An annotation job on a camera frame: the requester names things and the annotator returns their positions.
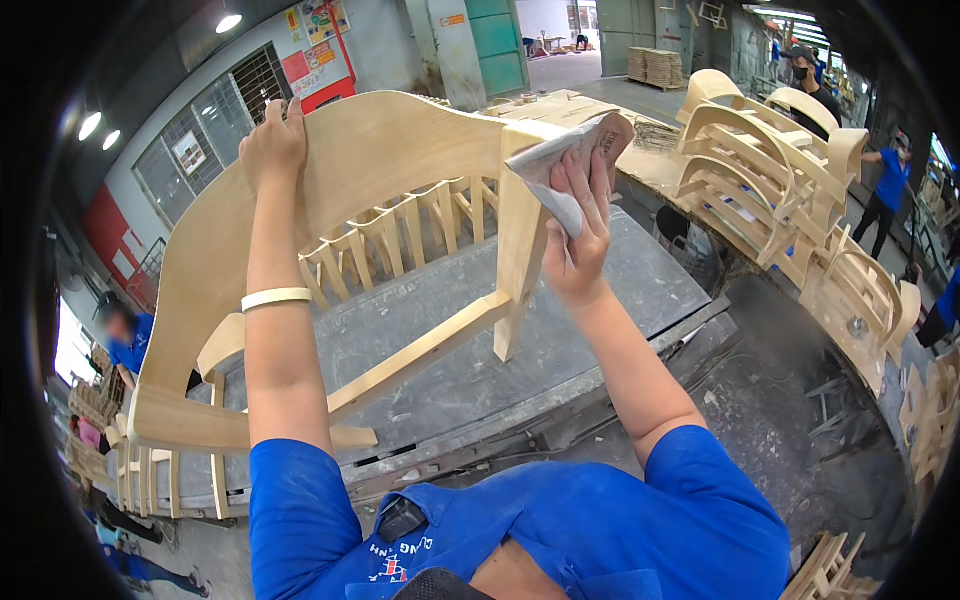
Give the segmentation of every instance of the white bracelet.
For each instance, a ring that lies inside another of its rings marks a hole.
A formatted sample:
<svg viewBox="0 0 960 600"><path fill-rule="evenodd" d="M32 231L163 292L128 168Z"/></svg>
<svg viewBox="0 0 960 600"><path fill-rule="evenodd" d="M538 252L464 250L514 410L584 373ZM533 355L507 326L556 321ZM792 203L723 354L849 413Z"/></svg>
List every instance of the white bracelet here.
<svg viewBox="0 0 960 600"><path fill-rule="evenodd" d="M263 306L264 304L273 304L275 302L286 302L290 300L312 300L310 290L305 287L278 287L274 290L264 290L245 296L240 300L240 309L247 313L251 308Z"/></svg>

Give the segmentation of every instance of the forearm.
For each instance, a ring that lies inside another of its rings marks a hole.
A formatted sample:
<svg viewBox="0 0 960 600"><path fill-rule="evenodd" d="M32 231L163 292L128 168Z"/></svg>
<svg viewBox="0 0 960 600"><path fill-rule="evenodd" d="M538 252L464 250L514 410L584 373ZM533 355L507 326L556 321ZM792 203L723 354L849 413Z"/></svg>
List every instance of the forearm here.
<svg viewBox="0 0 960 600"><path fill-rule="evenodd" d="M133 381L133 375L131 375L130 370L124 367L123 365L117 366L117 370L120 371L120 378L123 379L123 382L127 384L127 387L132 392L136 389L136 383Z"/></svg>
<svg viewBox="0 0 960 600"><path fill-rule="evenodd" d="M707 426L610 287L593 304L571 315L600 363L613 408L642 466L671 429L685 424Z"/></svg>
<svg viewBox="0 0 960 600"><path fill-rule="evenodd" d="M295 177L263 181L253 220L247 294L303 287L294 244ZM324 380L306 302L247 314L245 368L251 444L297 439L332 454Z"/></svg>

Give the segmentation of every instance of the blue uniform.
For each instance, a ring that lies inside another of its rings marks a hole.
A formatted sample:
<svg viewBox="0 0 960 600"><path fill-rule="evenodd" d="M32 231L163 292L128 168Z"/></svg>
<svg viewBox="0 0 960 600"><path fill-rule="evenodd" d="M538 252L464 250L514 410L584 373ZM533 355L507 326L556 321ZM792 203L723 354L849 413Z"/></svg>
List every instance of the blue uniform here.
<svg viewBox="0 0 960 600"><path fill-rule="evenodd" d="M417 484L388 494L427 523L388 543L363 540L336 462L269 440L250 454L253 591L267 598L389 598L433 566L469 582L506 537L578 600L777 598L786 527L703 427L666 434L645 482L598 464L543 462L465 490Z"/></svg>
<svg viewBox="0 0 960 600"><path fill-rule="evenodd" d="M900 157L893 148L881 148L880 155L883 156L883 176L876 184L874 193L884 204L896 211L900 208L900 194L910 178L910 163L906 163L901 169Z"/></svg>
<svg viewBox="0 0 960 600"><path fill-rule="evenodd" d="M957 291L960 290L960 269L953 272L947 289L937 299L937 310L940 312L940 319L944 322L944 328L947 331L953 329L957 322L956 311L953 310L953 303L956 301Z"/></svg>
<svg viewBox="0 0 960 600"><path fill-rule="evenodd" d="M154 316L148 313L137 313L132 344L127 346L116 340L107 342L110 362L114 365L123 365L131 372L140 374L140 367L143 365L143 357L147 353L147 345L150 344L150 334L153 330Z"/></svg>

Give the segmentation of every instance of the hand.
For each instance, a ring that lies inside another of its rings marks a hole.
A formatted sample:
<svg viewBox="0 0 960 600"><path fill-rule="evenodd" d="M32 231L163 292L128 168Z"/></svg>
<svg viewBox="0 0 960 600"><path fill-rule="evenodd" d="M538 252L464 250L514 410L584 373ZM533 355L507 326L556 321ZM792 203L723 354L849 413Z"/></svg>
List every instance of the hand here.
<svg viewBox="0 0 960 600"><path fill-rule="evenodd" d="M547 222L543 273L547 285L568 310L584 308L609 289L601 271L610 247L611 178L600 150L590 156L590 181L575 157L567 150L550 172L550 185L577 199L584 214L584 230L569 246L573 264L566 260L566 233L556 219Z"/></svg>
<svg viewBox="0 0 960 600"><path fill-rule="evenodd" d="M297 178L306 159L303 108L294 98L283 122L283 101L267 106L267 119L240 141L240 160L247 180L259 191L265 181Z"/></svg>

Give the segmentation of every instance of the red pipe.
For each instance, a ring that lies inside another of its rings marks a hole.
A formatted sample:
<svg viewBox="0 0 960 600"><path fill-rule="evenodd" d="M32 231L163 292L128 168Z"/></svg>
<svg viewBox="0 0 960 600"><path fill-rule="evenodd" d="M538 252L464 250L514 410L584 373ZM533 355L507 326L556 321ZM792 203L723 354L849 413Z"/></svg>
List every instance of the red pipe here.
<svg viewBox="0 0 960 600"><path fill-rule="evenodd" d="M350 80L357 83L357 76L353 73L353 64L350 62L350 56L347 54L347 46L344 45L344 39L340 35L340 24L337 23L337 13L333 11L333 4L330 0L325 1L326 4L326 14L330 17L330 22L333 24L333 33L337 35L337 41L340 42L340 50L344 53L344 59L347 60L347 69L350 70Z"/></svg>

